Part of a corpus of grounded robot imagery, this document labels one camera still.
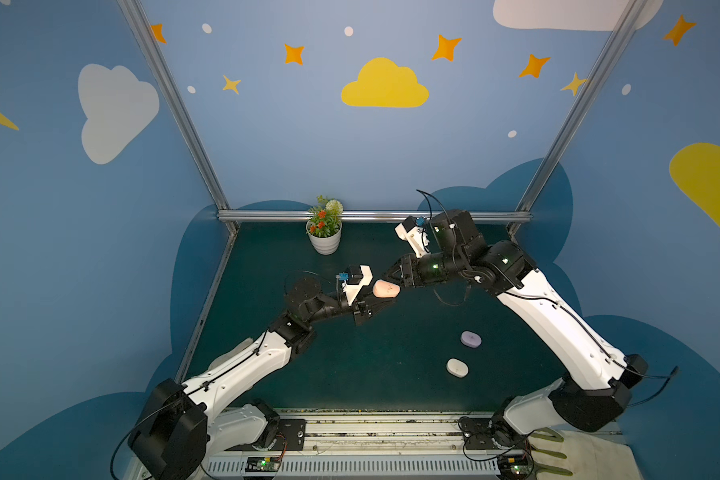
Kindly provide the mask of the pink earbud charging case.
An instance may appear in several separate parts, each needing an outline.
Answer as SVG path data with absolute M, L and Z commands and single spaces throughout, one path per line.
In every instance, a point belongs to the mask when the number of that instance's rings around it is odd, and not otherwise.
M 390 299 L 396 298 L 400 294 L 401 287 L 386 280 L 377 280 L 372 291 L 377 298 Z

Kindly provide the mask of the purple earbud charging case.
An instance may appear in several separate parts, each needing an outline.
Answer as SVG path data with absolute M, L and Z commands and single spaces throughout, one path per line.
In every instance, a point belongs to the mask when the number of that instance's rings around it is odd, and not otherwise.
M 460 342 L 467 348 L 477 349 L 482 344 L 482 338 L 472 331 L 463 331 L 460 335 Z

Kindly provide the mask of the white earbud charging case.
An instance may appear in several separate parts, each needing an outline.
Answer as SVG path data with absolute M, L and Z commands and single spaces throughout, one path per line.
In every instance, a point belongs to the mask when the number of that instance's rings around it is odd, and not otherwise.
M 449 374 L 456 378 L 464 378 L 469 373 L 469 367 L 467 364 L 456 358 L 450 358 L 446 362 L 446 370 Z

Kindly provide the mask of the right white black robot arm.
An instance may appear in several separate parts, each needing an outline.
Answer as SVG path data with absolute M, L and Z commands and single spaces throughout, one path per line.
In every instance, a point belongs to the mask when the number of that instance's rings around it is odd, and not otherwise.
M 591 328 L 516 243 L 488 244 L 471 214 L 458 209 L 429 223 L 409 216 L 395 232 L 412 251 L 389 269 L 390 282 L 415 288 L 465 280 L 519 316 L 565 367 L 547 387 L 501 405 L 490 424 L 497 443 L 511 445 L 562 424 L 596 432 L 625 412 L 647 362 L 624 354 Z

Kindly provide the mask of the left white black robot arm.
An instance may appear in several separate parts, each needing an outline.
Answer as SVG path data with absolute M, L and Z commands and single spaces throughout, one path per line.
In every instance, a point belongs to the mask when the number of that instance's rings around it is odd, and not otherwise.
M 389 281 L 345 274 L 338 283 L 326 294 L 319 280 L 299 279 L 285 295 L 285 310 L 258 338 L 241 342 L 198 376 L 182 383 L 166 379 L 151 391 L 124 440 L 152 478 L 189 479 L 210 454 L 270 444 L 279 420 L 270 407 L 254 402 L 230 414 L 224 409 L 305 353 L 316 337 L 315 322 L 350 315 L 361 324 L 401 292 Z

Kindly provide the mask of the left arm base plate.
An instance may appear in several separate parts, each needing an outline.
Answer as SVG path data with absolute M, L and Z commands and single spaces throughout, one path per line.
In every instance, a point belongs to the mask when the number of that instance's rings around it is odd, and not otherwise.
M 253 444 L 226 448 L 226 451 L 302 451 L 306 440 L 307 421 L 303 418 L 281 418 L 277 430 L 267 427 L 262 440 Z

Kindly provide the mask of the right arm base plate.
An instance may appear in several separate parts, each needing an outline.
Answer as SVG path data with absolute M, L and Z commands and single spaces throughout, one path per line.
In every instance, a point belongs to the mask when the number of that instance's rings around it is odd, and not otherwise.
M 462 416 L 457 425 L 468 450 L 507 449 L 518 440 L 518 434 L 503 420 Z

